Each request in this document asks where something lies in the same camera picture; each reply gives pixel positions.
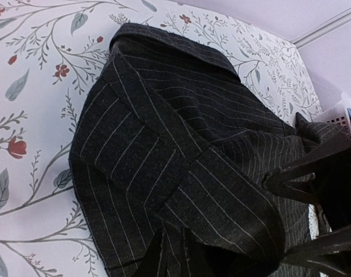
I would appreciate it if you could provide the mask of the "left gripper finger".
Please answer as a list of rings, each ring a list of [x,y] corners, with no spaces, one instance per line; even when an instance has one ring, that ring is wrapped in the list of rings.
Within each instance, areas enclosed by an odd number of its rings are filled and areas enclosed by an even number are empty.
[[[138,267],[134,277],[166,277],[168,276],[167,238],[164,229],[159,229]]]

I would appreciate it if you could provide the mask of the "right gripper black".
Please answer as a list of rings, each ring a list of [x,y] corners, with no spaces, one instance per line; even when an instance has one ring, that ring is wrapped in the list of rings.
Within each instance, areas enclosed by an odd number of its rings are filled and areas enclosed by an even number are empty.
[[[311,173],[314,181],[288,181]],[[275,196],[314,204],[332,231],[351,225],[351,136],[336,134],[306,156],[269,171],[262,183]]]

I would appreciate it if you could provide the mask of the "black pinstriped long sleeve shirt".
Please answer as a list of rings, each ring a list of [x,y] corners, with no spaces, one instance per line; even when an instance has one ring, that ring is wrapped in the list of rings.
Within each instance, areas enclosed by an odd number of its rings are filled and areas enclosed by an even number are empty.
[[[281,264],[310,240],[308,205],[262,189],[264,175],[343,127],[295,127],[240,81],[219,51],[135,23],[123,24],[90,90],[70,149],[76,197],[108,276],[133,276],[157,231],[167,275],[181,275],[181,230],[253,259],[235,276],[318,276]]]

